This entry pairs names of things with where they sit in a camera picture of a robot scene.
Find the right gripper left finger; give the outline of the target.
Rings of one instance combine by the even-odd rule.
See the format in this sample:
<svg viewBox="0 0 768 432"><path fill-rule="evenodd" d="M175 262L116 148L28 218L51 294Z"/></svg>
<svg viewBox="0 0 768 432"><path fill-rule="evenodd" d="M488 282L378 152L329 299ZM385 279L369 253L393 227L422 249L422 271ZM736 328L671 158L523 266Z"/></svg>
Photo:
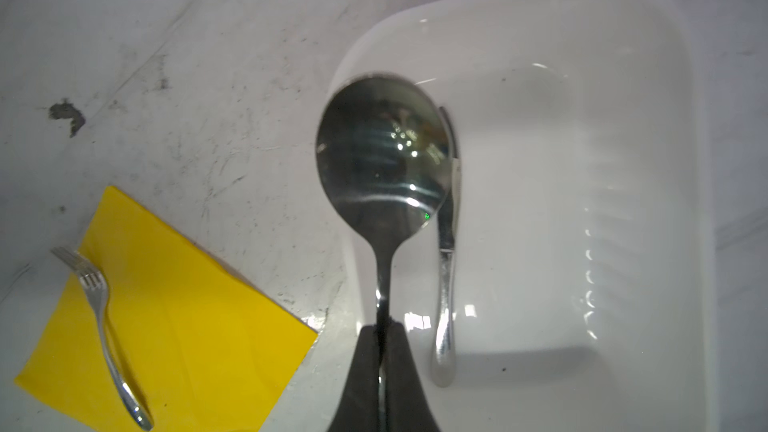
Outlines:
<svg viewBox="0 0 768 432"><path fill-rule="evenodd" d="M374 325L361 328L350 369L328 432L379 430L379 368L381 354Z"/></svg>

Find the white rectangular plastic tray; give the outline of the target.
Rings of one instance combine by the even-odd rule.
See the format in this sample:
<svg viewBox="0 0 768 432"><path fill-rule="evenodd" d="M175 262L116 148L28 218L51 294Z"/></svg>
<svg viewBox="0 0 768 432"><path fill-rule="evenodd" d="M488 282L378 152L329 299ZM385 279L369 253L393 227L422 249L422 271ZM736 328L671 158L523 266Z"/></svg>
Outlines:
<svg viewBox="0 0 768 432"><path fill-rule="evenodd" d="M376 24L338 87L419 84L459 143L457 373L430 377L435 225L392 305L444 431L715 431L702 78L670 0L441 0Z"/></svg>

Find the silver metal fork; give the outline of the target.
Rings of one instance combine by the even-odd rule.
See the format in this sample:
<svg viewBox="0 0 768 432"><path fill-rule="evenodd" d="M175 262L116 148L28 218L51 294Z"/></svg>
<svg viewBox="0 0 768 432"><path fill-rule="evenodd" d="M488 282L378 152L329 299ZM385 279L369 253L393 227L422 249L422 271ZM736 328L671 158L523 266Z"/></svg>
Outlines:
<svg viewBox="0 0 768 432"><path fill-rule="evenodd" d="M120 400L131 419L141 430L152 431L154 423L150 418L149 412L134 394L130 385L118 370L116 361L110 350L106 326L109 287L104 274L79 252L67 247L53 247L51 253L70 268L81 285L88 304L93 310L101 342L102 354Z"/></svg>

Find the silver metal knife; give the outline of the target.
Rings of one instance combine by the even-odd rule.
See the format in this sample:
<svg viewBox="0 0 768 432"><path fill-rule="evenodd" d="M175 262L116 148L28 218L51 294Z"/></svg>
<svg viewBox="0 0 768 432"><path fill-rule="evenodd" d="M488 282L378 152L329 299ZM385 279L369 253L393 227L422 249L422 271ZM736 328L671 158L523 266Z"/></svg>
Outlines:
<svg viewBox="0 0 768 432"><path fill-rule="evenodd" d="M461 161L447 109L439 107L452 144L451 185L438 211L438 313L430 362L431 378L438 387L450 386L456 376L456 347L454 332L454 278L456 265L456 234L460 210Z"/></svg>

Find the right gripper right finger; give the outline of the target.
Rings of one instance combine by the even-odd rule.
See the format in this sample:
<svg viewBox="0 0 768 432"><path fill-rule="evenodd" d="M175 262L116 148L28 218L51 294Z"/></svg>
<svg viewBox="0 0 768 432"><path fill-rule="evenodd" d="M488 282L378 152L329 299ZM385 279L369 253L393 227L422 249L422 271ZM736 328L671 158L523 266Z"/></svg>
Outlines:
<svg viewBox="0 0 768 432"><path fill-rule="evenodd" d="M386 431L440 430L424 394L405 327L390 319L383 352Z"/></svg>

